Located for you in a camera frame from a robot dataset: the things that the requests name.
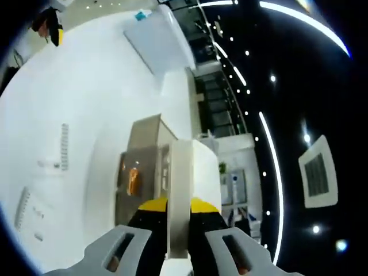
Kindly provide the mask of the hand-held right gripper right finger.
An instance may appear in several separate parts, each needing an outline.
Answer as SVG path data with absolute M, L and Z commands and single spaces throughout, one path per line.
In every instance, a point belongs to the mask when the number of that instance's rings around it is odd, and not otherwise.
M 262 245 L 196 197 L 190 202 L 189 254 L 195 275 L 283 275 Z

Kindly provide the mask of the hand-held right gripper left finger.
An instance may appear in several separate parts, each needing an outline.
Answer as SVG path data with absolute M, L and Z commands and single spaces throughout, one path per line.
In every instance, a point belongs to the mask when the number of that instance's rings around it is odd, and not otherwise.
M 127 225 L 92 242 L 69 275 L 159 275 L 167 252 L 167 198 L 138 207 Z

